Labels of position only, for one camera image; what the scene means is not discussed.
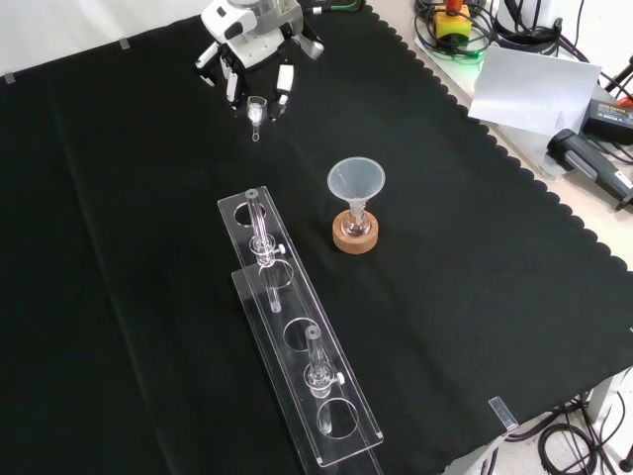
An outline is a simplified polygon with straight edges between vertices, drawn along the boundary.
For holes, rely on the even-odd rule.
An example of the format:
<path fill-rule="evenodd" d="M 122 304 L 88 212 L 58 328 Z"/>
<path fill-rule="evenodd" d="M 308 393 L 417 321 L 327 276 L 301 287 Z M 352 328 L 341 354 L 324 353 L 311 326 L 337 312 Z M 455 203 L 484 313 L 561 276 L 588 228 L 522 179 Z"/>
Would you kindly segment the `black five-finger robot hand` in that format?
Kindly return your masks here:
<path fill-rule="evenodd" d="M 281 53 L 285 42 L 303 32 L 303 9 L 297 1 L 211 2 L 202 12 L 211 45 L 195 62 L 197 74 L 209 85 L 219 64 L 226 101 L 237 110 L 246 93 L 246 73 Z"/>

